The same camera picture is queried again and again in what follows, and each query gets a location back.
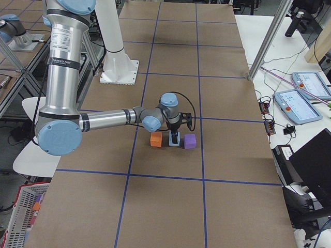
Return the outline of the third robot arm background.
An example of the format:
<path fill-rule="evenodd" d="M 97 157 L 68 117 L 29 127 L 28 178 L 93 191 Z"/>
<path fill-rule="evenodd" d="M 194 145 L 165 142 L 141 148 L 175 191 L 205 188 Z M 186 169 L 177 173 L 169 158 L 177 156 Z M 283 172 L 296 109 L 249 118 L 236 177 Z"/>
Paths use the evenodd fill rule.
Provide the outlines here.
<path fill-rule="evenodd" d="M 14 40 L 20 48 L 25 48 L 33 43 L 33 35 L 25 29 L 15 14 L 1 16 L 1 38 L 6 43 Z"/>

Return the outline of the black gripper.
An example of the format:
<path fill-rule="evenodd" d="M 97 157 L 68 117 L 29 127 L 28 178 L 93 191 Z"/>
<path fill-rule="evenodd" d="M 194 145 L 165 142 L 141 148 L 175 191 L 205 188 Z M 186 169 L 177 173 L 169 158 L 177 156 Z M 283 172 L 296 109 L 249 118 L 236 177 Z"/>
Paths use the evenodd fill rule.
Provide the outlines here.
<path fill-rule="evenodd" d="M 179 112 L 177 119 L 168 119 L 167 127 L 171 131 L 171 145 L 178 145 L 178 129 L 184 124 L 190 131 L 193 131 L 191 113 Z"/>

